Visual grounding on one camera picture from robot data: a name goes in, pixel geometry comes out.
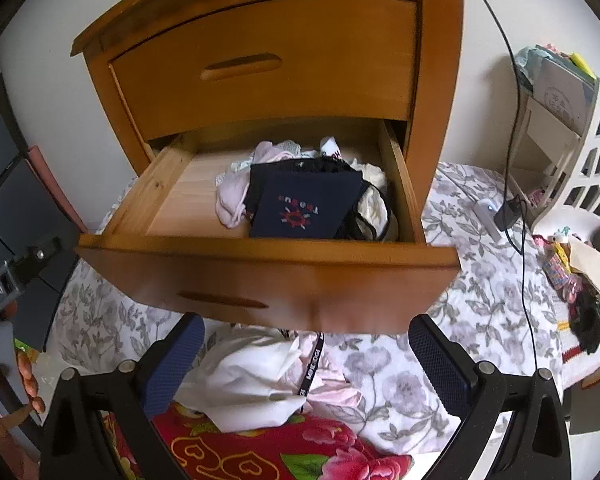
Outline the person left hand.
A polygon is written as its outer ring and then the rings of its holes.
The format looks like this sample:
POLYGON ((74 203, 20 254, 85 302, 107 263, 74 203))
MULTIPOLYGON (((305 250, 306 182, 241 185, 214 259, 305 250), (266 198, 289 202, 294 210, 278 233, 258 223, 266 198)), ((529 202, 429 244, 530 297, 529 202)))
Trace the person left hand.
POLYGON ((28 397, 28 402, 19 408, 0 413, 0 456, 16 479, 37 479, 38 462, 32 460, 23 447, 16 442, 10 430, 21 424, 32 412, 42 414, 45 404, 38 395, 38 381, 33 375, 29 357, 15 348, 20 382, 28 397))

